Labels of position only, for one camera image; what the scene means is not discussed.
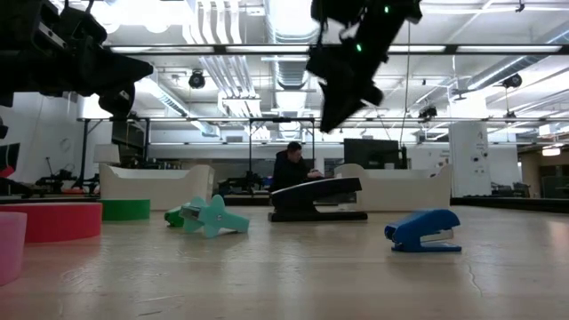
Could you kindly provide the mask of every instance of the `pink container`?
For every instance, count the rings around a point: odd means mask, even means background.
[[[26,213],[0,212],[0,286],[20,276],[27,220]]]

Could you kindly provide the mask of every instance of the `black jacket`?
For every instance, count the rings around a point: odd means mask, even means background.
[[[273,170],[273,184],[271,191],[289,188],[301,184],[309,174],[310,169],[301,158],[298,163],[288,159],[286,150],[276,154],[275,169]]]

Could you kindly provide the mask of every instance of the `computer monitor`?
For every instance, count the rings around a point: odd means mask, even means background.
[[[344,139],[344,164],[359,164],[364,169],[406,169],[402,163],[397,140]]]

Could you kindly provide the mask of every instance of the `man sitting at desk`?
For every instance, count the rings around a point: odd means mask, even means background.
[[[322,173],[310,170],[306,166],[302,159],[301,144],[293,141],[288,144],[286,150],[276,154],[271,191],[299,185],[306,179],[317,178],[322,178]]]

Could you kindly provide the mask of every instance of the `blue stapler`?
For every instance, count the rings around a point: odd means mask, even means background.
[[[393,241],[391,248],[399,252],[460,252],[459,245],[431,243],[453,238],[453,227],[459,218],[445,209],[419,211],[385,227],[385,237]]]

